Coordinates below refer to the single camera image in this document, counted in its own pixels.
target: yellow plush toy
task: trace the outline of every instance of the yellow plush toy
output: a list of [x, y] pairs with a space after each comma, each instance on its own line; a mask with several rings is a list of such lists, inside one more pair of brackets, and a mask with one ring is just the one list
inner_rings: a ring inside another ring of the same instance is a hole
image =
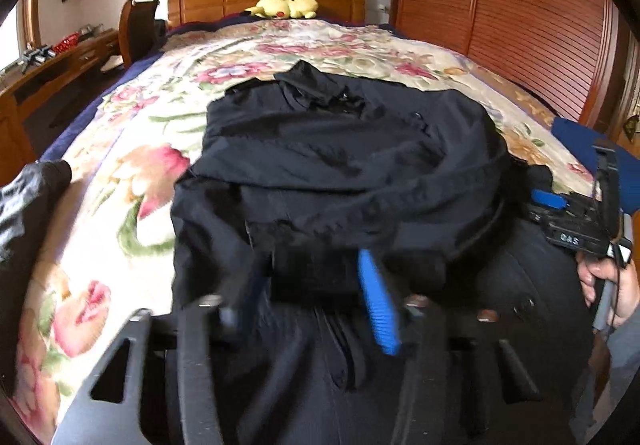
[[265, 19], [313, 19], [317, 10], [316, 0], [260, 0], [245, 11]]

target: bed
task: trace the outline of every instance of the bed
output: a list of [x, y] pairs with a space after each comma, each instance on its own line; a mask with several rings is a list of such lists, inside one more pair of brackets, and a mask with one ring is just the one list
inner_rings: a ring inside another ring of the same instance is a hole
[[270, 79], [304, 59], [323, 72], [458, 89], [484, 105], [513, 154], [551, 168], [556, 190], [591, 192], [591, 175], [549, 132], [553, 115], [466, 57], [353, 25], [364, 0], [318, 0], [327, 20], [228, 17], [256, 1], [169, 0], [166, 43], [131, 78], [134, 64], [95, 116], [85, 112], [93, 119], [65, 152], [73, 181], [24, 301], [12, 398], [44, 443], [130, 314], [170, 310], [173, 185], [200, 154], [207, 104], [243, 79]]

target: floral blanket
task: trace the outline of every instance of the floral blanket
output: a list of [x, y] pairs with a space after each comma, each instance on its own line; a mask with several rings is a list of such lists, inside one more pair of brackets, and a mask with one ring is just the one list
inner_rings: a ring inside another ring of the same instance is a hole
[[376, 26], [262, 21], [174, 35], [163, 50], [142, 75], [105, 97], [66, 152], [73, 181], [24, 302], [12, 399], [46, 444], [130, 314], [169, 311], [173, 185], [200, 155], [207, 104], [233, 84], [272, 78], [305, 59], [328, 73], [458, 89], [484, 105], [513, 154], [551, 168], [557, 190], [591, 192], [588, 172], [545, 128], [540, 104], [431, 44]]

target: wooden chair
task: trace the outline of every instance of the wooden chair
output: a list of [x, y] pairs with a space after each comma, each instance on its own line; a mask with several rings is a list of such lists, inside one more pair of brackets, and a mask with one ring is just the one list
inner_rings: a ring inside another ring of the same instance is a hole
[[153, 47], [156, 41], [154, 21], [158, 4], [158, 0], [128, 0], [124, 3], [120, 14], [118, 42], [125, 68], [142, 59]]

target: human hand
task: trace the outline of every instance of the human hand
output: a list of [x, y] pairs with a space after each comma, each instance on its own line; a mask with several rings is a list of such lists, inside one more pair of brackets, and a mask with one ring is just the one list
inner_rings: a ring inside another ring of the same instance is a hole
[[[584, 301], [590, 307], [596, 299], [596, 290], [594, 288], [596, 279], [605, 279], [616, 283], [618, 281], [618, 270], [611, 259], [596, 261], [582, 252], [577, 253], [576, 261], [578, 262], [578, 276], [580, 277]], [[620, 293], [616, 313], [613, 317], [613, 327], [617, 328], [624, 324], [636, 310], [638, 304], [640, 304], [640, 285], [638, 284], [636, 265], [631, 262], [625, 269], [620, 270]], [[611, 317], [612, 314], [609, 315], [609, 323], [611, 323]]]

